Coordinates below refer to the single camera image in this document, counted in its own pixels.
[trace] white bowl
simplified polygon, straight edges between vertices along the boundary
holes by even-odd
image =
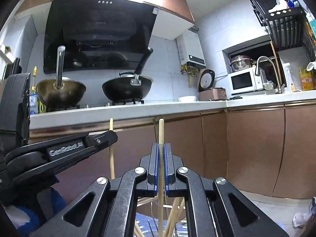
[[[178,99],[179,102],[195,102],[197,100],[196,96],[184,96]]]

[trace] range hood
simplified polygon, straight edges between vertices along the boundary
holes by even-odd
[[[56,72],[57,47],[66,47],[64,71],[135,70],[147,51],[157,9],[128,0],[53,0],[44,39],[44,73]]]

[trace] wok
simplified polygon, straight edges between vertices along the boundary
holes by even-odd
[[[153,49],[148,47],[134,72],[121,73],[119,78],[111,79],[102,85],[103,92],[113,102],[140,101],[149,93],[153,80],[140,76]]]
[[[45,79],[39,82],[36,86],[37,96],[47,108],[73,107],[83,97],[86,86],[62,77],[65,47],[58,47],[57,52],[56,79]]]

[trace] wok handle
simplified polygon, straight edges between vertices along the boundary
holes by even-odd
[[[57,49],[57,67],[56,67],[56,87],[62,87],[64,56],[66,48],[61,45]]]
[[[142,56],[142,58],[140,59],[139,64],[137,65],[137,68],[135,69],[134,73],[136,75],[140,75],[141,72],[143,71],[143,67],[145,66],[146,61],[148,60],[148,58],[150,57],[150,55],[153,53],[153,49],[148,47],[146,53]]]

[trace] faucet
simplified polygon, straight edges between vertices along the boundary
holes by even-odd
[[[256,65],[256,70],[255,70],[255,75],[256,76],[260,76],[260,69],[259,69],[259,63],[260,61],[262,60],[268,60],[272,66],[273,66],[273,69],[274,69],[274,74],[276,75],[276,82],[277,82],[277,92],[276,94],[279,94],[279,93],[282,93],[282,89],[281,89],[281,84],[280,84],[280,79],[279,79],[279,76],[277,74],[277,70],[276,70],[276,66],[274,65],[274,63],[272,62],[272,60],[270,60],[268,57],[266,56],[261,56],[257,59],[257,65]]]

